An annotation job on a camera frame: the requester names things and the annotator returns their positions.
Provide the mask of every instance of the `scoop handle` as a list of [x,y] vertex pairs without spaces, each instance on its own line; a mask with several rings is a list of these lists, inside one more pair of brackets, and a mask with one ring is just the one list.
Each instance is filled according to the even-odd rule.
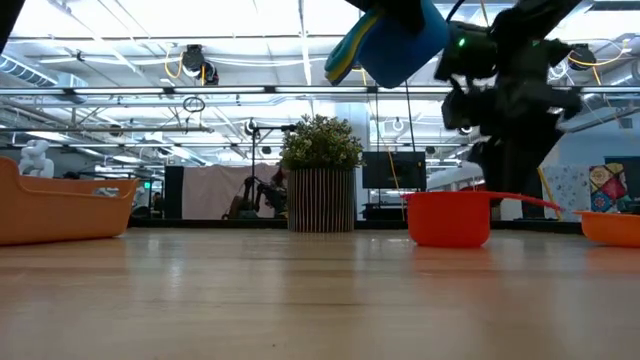
[[549,201],[544,201],[541,199],[536,199],[534,197],[530,197],[530,196],[525,196],[525,195],[520,195],[520,194],[513,194],[513,193],[504,193],[504,192],[485,192],[486,194],[489,195],[489,197],[491,198],[499,198],[499,199],[514,199],[514,200],[522,200],[525,202],[528,202],[530,204],[534,204],[534,205],[538,205],[538,206],[545,206],[554,210],[558,210],[558,211],[564,211],[563,208],[561,208],[560,206],[549,202]]

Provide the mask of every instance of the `green leaves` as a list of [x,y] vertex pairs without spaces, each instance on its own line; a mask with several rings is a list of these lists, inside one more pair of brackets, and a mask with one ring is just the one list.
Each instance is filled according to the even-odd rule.
[[352,170],[362,165],[362,145],[351,131],[347,120],[304,115],[297,130],[284,136],[282,163],[290,170]]

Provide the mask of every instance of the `ribbed planter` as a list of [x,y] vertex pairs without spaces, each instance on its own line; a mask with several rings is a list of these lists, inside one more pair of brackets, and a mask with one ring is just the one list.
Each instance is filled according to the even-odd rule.
[[308,169],[289,174],[287,206],[290,231],[353,231],[354,203],[353,170]]

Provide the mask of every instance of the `table surface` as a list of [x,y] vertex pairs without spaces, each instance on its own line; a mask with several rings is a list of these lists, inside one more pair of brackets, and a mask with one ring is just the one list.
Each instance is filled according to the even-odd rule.
[[0,248],[0,359],[637,360],[639,275],[578,236],[134,229]]

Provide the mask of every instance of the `potted plant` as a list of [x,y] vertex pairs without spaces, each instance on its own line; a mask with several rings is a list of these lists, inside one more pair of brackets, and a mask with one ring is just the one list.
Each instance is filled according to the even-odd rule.
[[302,116],[286,133],[282,165],[289,170],[289,230],[347,232],[355,225],[355,171],[360,139],[337,117]]

